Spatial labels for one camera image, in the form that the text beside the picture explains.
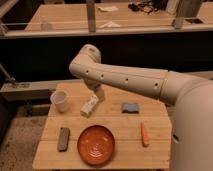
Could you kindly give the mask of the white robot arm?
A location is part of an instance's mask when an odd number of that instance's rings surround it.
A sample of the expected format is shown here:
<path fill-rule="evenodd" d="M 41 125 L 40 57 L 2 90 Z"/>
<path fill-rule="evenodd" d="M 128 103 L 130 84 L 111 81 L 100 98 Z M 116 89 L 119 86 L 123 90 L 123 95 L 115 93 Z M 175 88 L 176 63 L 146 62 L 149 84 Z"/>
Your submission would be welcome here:
<path fill-rule="evenodd" d="M 93 45 L 84 45 L 69 64 L 89 89 L 101 84 L 174 107 L 170 171 L 213 171 L 213 80 L 149 68 L 106 65 Z"/>

